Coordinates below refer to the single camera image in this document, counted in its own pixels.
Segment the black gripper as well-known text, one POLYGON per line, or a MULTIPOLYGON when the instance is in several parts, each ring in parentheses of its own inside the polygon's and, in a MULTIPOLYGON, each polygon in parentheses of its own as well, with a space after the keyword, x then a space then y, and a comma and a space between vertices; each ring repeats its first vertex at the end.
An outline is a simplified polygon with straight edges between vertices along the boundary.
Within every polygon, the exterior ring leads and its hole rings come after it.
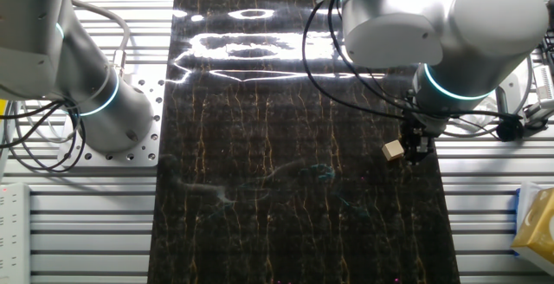
POLYGON ((404 157, 411 164, 420 164, 434 152, 433 140, 436 134, 416 118, 408 118, 400 125, 400 141, 405 150, 404 157))

